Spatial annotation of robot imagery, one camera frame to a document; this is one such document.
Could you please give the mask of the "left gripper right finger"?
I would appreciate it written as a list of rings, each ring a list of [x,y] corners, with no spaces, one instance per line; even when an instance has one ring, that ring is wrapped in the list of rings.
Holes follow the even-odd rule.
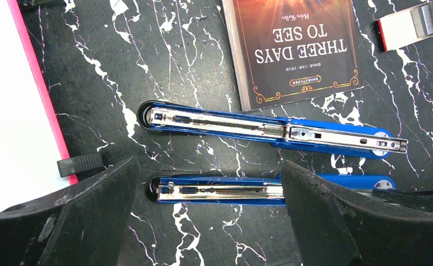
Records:
[[[286,206],[304,265],[433,265],[433,213],[345,188],[286,161]]]

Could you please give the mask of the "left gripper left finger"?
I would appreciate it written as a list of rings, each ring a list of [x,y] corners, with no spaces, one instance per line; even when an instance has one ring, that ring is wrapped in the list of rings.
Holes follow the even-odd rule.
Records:
[[[130,157],[0,212],[0,265],[116,265],[139,172]]]

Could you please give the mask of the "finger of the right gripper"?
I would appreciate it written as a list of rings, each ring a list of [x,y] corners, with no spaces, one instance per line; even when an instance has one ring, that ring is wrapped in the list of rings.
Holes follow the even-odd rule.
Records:
[[[375,188],[372,195],[389,203],[433,213],[433,190],[401,191]]]

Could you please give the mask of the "blue stapler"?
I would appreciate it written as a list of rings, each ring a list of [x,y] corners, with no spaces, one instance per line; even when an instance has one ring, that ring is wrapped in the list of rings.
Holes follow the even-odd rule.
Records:
[[[202,110],[164,101],[146,101],[137,111],[147,130],[213,135],[266,142],[273,147],[383,159],[406,153],[407,140],[374,127],[285,117],[263,117]],[[284,206],[281,176],[216,177],[205,174],[159,175],[145,186],[153,203],[217,203]]]

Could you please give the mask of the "staples box tray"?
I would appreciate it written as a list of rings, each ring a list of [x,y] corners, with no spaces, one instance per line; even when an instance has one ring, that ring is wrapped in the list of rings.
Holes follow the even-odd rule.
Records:
[[[433,1],[377,20],[384,51],[397,50],[433,37]]]

